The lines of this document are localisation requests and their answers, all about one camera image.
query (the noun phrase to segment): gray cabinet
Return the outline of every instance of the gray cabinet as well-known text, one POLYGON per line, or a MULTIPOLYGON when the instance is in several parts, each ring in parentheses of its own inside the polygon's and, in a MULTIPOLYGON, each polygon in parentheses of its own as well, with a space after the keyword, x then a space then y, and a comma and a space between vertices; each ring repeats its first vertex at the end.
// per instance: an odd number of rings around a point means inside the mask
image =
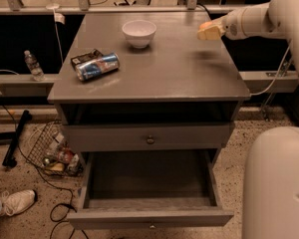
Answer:
POLYGON ((250 95, 221 41, 201 42, 205 12, 182 8, 87 14, 49 95, 85 178, 76 229, 222 226, 212 168, 250 95), (146 19, 154 40, 131 48, 121 27, 146 19), (82 83, 70 58, 116 52, 120 68, 82 83))

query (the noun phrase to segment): speckled floor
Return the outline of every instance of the speckled floor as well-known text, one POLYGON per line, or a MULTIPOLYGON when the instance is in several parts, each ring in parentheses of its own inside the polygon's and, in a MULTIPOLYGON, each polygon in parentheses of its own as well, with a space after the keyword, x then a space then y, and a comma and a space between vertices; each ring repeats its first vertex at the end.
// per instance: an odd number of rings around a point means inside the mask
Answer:
MULTIPOLYGON (((28 109, 32 120, 28 121, 20 138, 20 148, 28 156, 46 122, 52 121, 57 114, 53 108, 28 109)), ((243 107, 236 121, 236 128, 214 167, 218 191, 224 209, 234 211, 234 217, 224 227, 209 228, 166 228, 166 229, 129 229, 129 230, 87 230, 89 238, 172 238, 172 239, 239 239, 242 224, 242 187, 244 162, 248 149, 255 138, 263 131, 292 122, 279 107, 270 108, 271 121, 265 121, 258 107, 243 107)), ((0 132, 14 129, 11 119, 0 111, 0 132)), ((18 119, 22 110, 16 110, 18 119)), ((16 150, 16 167, 5 169, 2 160, 8 149, 7 144, 0 145, 0 194, 7 190, 11 193, 32 188, 38 193, 38 201, 26 212, 0 218, 0 238, 50 238, 54 226, 50 220, 52 208, 61 202, 69 203, 70 193, 65 189, 56 189, 45 182, 37 170, 25 161, 19 150, 16 150)), ((78 201, 78 189, 82 177, 45 178, 56 187, 70 188, 74 192, 73 204, 78 201)), ((57 209, 55 214, 62 216, 65 209, 57 209)), ((52 238, 70 238, 72 226, 65 222, 58 226, 52 238)), ((76 231, 72 238, 85 238, 81 231, 76 231)))

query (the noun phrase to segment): closed drawer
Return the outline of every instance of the closed drawer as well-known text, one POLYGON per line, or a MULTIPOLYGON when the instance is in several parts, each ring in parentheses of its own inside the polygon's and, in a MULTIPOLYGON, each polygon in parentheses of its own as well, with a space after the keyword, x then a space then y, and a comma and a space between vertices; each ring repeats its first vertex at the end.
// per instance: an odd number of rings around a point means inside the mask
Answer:
POLYGON ((222 148, 233 123, 64 125, 75 152, 222 148))
POLYGON ((123 151, 89 154, 76 229, 223 226, 205 151, 123 151))

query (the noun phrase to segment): drawer handle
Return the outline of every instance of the drawer handle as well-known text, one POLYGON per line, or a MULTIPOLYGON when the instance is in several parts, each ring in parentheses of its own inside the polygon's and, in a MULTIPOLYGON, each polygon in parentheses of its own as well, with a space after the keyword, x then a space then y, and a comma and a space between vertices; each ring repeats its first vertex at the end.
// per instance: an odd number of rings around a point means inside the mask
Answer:
POLYGON ((154 144, 155 143, 155 141, 154 141, 154 139, 151 135, 148 136, 147 143, 148 144, 154 144))

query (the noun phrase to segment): person's foot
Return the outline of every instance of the person's foot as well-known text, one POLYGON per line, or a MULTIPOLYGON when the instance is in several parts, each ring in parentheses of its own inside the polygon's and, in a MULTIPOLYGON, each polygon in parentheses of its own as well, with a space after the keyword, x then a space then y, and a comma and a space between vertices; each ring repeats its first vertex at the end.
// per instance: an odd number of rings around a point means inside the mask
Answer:
POLYGON ((37 193, 32 189, 23 190, 9 195, 8 191, 0 197, 0 217, 13 216, 29 209, 37 201, 37 193))

